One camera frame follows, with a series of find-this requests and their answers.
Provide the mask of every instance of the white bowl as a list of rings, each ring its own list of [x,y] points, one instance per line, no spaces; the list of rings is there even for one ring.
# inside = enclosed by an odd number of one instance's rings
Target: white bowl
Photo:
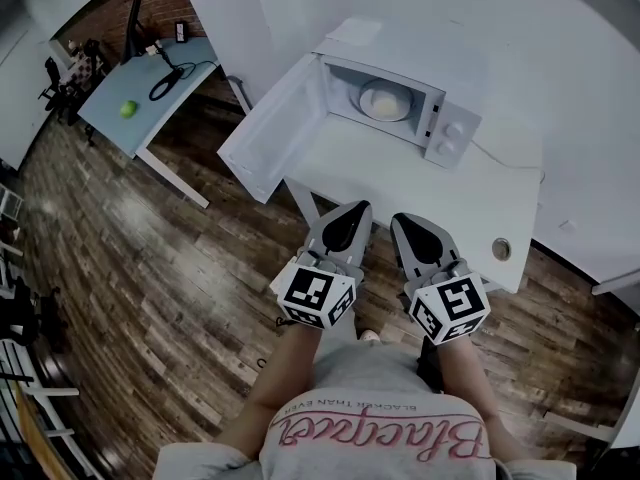
[[[360,109],[376,121],[400,121],[409,115],[413,94],[400,84],[377,79],[360,91]]]

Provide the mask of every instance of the cable cord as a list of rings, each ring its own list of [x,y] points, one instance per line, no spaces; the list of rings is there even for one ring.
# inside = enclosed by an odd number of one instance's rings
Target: cable cord
[[[177,68],[181,68],[183,66],[189,66],[189,67],[185,68],[185,73],[186,74],[183,74],[180,77],[180,80],[186,80],[187,78],[189,78],[192,75],[192,73],[196,70],[196,68],[198,66],[200,66],[201,64],[215,64],[215,62],[213,62],[211,60],[203,60],[202,62],[198,62],[197,64],[195,62],[183,62],[182,64],[178,64],[176,66]]]
[[[544,171],[544,169],[542,167],[536,167],[534,165],[509,165],[509,164],[504,163],[502,160],[500,160],[495,155],[493,155],[490,151],[486,150],[484,147],[482,147],[480,144],[478,144],[475,140],[472,140],[471,144],[473,144],[480,151],[482,151],[485,155],[487,155],[489,158],[491,158],[491,160],[493,160],[494,162],[500,164],[502,167],[506,167],[507,169],[533,169],[533,170],[536,170],[536,171],[540,171],[542,173],[542,177],[540,178],[540,184],[541,185],[542,185],[542,182],[544,181],[544,179],[547,177],[547,173]]]

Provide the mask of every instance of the computer monitor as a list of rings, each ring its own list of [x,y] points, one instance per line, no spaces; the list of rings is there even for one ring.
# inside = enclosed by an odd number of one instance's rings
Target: computer monitor
[[[131,4],[131,12],[129,13],[129,21],[127,23],[127,37],[124,42],[124,50],[122,52],[121,64],[126,64],[131,57],[139,57],[145,53],[145,36],[144,28],[138,21],[138,12],[142,0],[134,0]]]

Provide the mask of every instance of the brick wall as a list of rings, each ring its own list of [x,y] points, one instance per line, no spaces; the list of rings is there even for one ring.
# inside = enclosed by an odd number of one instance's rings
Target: brick wall
[[[124,47],[131,2],[92,0],[58,31],[56,38],[65,48],[69,39],[77,44],[97,39],[102,52],[115,65]],[[138,19],[158,37],[175,37],[176,21],[187,22],[190,36],[205,35],[189,0],[142,0]]]

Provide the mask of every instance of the green apple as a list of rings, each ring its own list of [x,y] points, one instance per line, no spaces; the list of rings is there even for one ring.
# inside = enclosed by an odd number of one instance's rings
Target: green apple
[[[125,101],[120,107],[120,115],[125,119],[129,119],[133,114],[136,113],[138,109],[138,104],[135,101]]]

